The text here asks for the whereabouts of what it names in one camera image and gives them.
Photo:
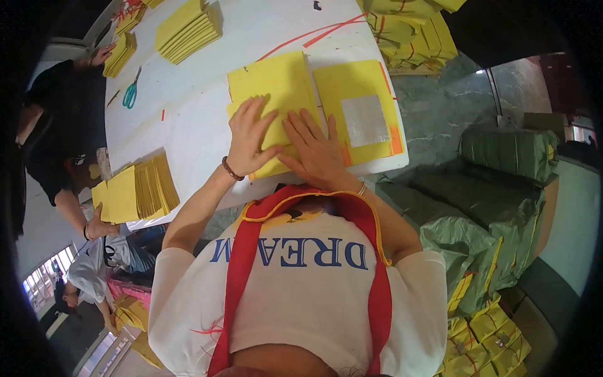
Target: dark hair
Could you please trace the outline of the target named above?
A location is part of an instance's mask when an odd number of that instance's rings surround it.
[[[67,305],[67,301],[63,300],[64,294],[65,283],[63,282],[63,278],[60,277],[54,285],[54,303],[57,305],[57,310],[65,314],[76,314],[75,308],[70,308]]]

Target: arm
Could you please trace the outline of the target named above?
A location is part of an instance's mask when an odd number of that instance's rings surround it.
[[[250,98],[241,104],[229,121],[232,140],[226,163],[241,177],[258,170],[282,150],[275,146],[257,152],[266,129],[277,115],[275,110],[256,121],[263,102],[264,96]],[[235,182],[222,165],[218,166],[169,225],[163,239],[163,249],[178,247],[192,253],[218,203]]]
[[[101,221],[102,203],[94,210],[94,216],[90,220],[90,223],[88,223],[87,235],[84,234],[84,228],[87,223],[86,217],[80,209],[80,201],[73,192],[62,189],[54,197],[54,203],[63,217],[81,232],[85,238],[97,239],[98,237],[119,235],[119,225],[112,225]]]
[[[280,161],[314,187],[359,192],[362,182],[346,170],[341,158],[335,117],[329,116],[327,138],[306,109],[302,109],[300,115],[289,112],[283,127],[301,162],[284,155],[279,156]],[[363,196],[377,212],[383,248],[394,265],[402,258],[423,251],[417,232],[392,207],[368,189]]]
[[[98,310],[100,310],[103,314],[105,327],[109,329],[109,331],[113,335],[118,336],[119,331],[117,331],[117,329],[115,328],[115,317],[111,315],[111,309],[109,308],[109,303],[107,302],[107,299],[105,298],[101,303],[96,303],[96,306],[98,307]]]
[[[97,67],[105,62],[111,56],[111,50],[115,48],[115,43],[105,46],[98,50],[94,57],[85,57],[74,60],[74,70],[77,72],[85,71],[91,67]]]

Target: window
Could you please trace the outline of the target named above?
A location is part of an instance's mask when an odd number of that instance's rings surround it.
[[[80,361],[81,369],[75,368],[74,376],[110,376],[130,350],[132,341],[133,337],[125,329],[118,337],[104,330]]]
[[[74,260],[75,252],[74,245],[70,244],[23,281],[23,289],[35,312],[39,312],[48,302],[54,301],[54,284],[59,277],[65,276]]]

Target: red sash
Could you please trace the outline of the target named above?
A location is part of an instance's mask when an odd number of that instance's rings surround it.
[[[213,352],[207,375],[215,376],[229,368],[230,332],[235,318],[236,307],[251,273],[256,257],[257,239],[262,223],[278,216],[298,203],[303,197],[333,197],[339,214],[351,221],[368,237],[375,250],[377,267],[368,295],[368,321],[373,337],[373,361],[367,374],[380,374],[379,354],[390,337],[391,328],[391,290],[385,266],[391,262],[385,258],[381,247],[379,219],[373,207],[360,195],[349,191],[326,192],[306,185],[290,185],[261,200],[246,205],[241,215],[243,221],[236,232],[226,274],[226,296],[224,304],[224,325],[218,344]]]

